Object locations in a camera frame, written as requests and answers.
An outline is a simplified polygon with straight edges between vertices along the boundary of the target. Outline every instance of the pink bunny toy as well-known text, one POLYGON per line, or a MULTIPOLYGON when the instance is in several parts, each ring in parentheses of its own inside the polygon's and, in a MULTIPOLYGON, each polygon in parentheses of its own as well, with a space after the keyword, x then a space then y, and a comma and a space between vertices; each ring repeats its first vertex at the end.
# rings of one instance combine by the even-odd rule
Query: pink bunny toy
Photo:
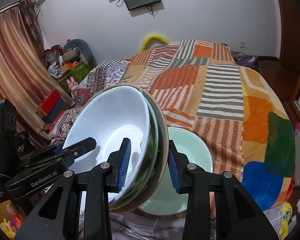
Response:
POLYGON ((77 97, 78 83, 76 81, 74 81, 73 77, 70 77, 70 80, 67 79, 67 83, 69 85, 69 90, 71 91, 71 96, 72 96, 73 100, 75 100, 75 98, 77 97))

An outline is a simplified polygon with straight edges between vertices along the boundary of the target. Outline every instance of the mint green bowl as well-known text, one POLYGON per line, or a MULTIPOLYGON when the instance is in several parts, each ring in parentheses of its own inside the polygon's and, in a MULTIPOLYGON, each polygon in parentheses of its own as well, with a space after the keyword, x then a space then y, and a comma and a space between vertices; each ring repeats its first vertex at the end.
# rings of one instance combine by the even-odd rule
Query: mint green bowl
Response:
MULTIPOLYGON (((194 133, 177 127, 169 127, 169 140, 173 140, 178 152, 187 155, 207 172, 212 172, 212 157, 206 144, 194 133)), ((187 209, 188 194, 179 195, 172 186, 168 166, 162 180, 152 196, 139 209, 158 216, 170 216, 187 209)))

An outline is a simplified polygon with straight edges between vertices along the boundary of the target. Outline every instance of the yellow tube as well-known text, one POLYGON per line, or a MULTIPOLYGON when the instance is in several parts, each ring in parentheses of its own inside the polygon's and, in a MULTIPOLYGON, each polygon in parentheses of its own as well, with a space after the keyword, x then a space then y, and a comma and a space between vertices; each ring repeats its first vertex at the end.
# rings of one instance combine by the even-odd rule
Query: yellow tube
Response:
POLYGON ((158 40, 162 42, 162 44, 170 43, 165 37, 159 35, 159 34, 151 34, 148 37, 146 37, 141 45, 140 52, 143 52, 144 50, 148 49, 147 46, 150 41, 152 40, 158 40))

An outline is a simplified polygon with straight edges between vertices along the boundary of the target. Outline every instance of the green box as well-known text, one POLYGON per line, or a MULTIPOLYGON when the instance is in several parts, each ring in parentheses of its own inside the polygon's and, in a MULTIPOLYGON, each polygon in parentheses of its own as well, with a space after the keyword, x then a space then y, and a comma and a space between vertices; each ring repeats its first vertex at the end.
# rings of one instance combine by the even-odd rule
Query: green box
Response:
POLYGON ((73 77, 74 80, 78 84, 80 84, 92 69, 92 65, 85 65, 83 62, 80 62, 73 69, 67 70, 61 77, 57 78, 57 82, 60 84, 64 91, 70 94, 71 91, 69 90, 67 79, 73 77))

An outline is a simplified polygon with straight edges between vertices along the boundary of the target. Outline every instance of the yellow toy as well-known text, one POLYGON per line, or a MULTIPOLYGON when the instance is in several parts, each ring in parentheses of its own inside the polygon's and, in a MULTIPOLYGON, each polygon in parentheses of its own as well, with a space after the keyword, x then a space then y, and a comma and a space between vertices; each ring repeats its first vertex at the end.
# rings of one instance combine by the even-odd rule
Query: yellow toy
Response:
POLYGON ((3 222, 0 224, 0 228, 7 235, 7 237, 9 237, 9 239, 14 239, 17 230, 14 228, 13 225, 11 225, 10 221, 7 222, 4 218, 3 222))
POLYGON ((148 44, 150 41, 152 40, 158 40, 160 42, 162 42, 162 44, 167 44, 167 43, 170 43, 170 41, 168 41, 165 37, 159 35, 159 34, 151 34, 149 35, 148 37, 146 37, 141 45, 141 48, 140 48, 140 52, 143 52, 145 51, 146 49, 148 49, 148 44))
POLYGON ((281 211, 283 217, 282 217, 282 224, 279 231, 279 235, 281 236, 281 239, 284 239, 287 237, 289 233, 288 223, 292 216, 292 206, 290 205, 290 203, 284 202, 281 211))

